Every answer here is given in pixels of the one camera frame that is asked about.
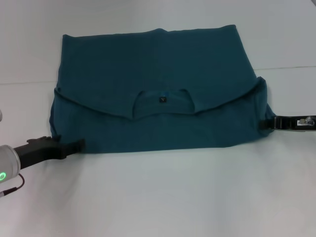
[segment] teal shirt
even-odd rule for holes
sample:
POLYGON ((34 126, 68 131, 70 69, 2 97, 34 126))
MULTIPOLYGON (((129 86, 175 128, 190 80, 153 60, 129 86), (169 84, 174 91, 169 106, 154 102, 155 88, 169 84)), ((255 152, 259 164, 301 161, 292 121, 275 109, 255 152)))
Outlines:
POLYGON ((229 147, 274 114, 233 25, 63 36, 52 135, 87 153, 229 147))

